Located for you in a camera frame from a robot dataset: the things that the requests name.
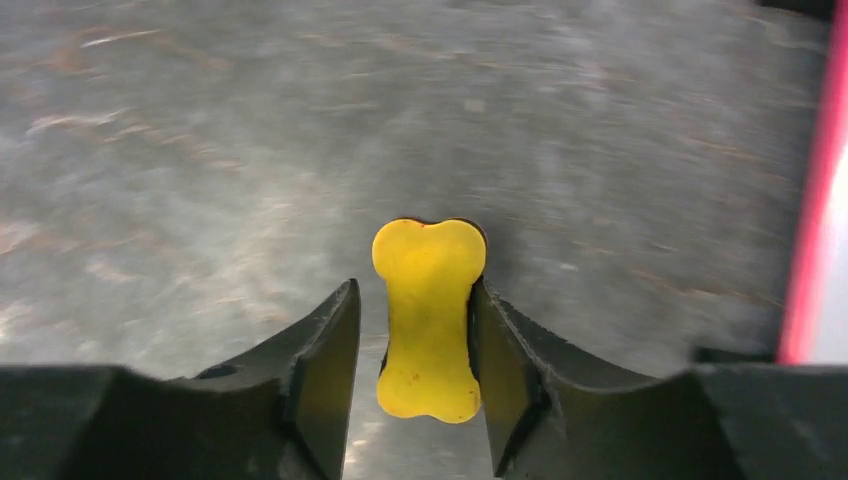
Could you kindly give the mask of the yellow bone shaped eraser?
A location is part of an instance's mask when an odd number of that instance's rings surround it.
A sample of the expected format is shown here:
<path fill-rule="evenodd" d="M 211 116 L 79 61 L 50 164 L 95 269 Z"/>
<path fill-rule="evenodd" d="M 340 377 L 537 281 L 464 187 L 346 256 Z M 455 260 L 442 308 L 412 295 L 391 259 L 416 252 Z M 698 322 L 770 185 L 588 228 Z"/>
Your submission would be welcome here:
<path fill-rule="evenodd" d="M 484 233 L 465 219 L 399 218 L 376 233 L 372 262 L 388 305 L 376 399 L 387 414 L 461 424 L 478 413 L 469 301 L 486 260 Z"/>

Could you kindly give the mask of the pink framed whiteboard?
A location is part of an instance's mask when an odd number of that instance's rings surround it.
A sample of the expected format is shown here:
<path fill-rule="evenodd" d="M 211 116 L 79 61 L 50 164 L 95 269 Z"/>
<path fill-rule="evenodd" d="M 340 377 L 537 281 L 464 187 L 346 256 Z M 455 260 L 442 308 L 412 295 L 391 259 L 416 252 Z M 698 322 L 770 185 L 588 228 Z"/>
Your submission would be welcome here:
<path fill-rule="evenodd" d="M 777 360 L 782 364 L 845 364 L 847 4 L 775 1 L 772 5 L 831 24 Z"/>

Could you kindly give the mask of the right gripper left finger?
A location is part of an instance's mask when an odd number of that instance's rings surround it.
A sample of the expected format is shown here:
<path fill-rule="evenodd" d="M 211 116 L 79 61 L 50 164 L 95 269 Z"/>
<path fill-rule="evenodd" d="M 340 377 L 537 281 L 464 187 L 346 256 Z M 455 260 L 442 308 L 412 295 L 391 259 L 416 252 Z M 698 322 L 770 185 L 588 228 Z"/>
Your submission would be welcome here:
<path fill-rule="evenodd" d="M 255 347 L 196 376 L 208 385 L 273 379 L 281 400 L 275 422 L 320 479 L 339 479 L 359 352 L 358 282 L 344 281 L 311 313 Z"/>

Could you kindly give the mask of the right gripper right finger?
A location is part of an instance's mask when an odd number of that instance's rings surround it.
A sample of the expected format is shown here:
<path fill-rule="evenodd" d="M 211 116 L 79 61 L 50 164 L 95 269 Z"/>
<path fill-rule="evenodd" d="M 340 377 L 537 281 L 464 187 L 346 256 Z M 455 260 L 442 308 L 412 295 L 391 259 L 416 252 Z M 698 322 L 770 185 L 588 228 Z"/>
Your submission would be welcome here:
<path fill-rule="evenodd" d="M 550 412 L 558 385 L 615 390 L 653 380 L 554 334 L 504 300 L 485 278 L 473 286 L 469 313 L 473 363 L 497 478 L 507 477 L 510 463 Z"/>

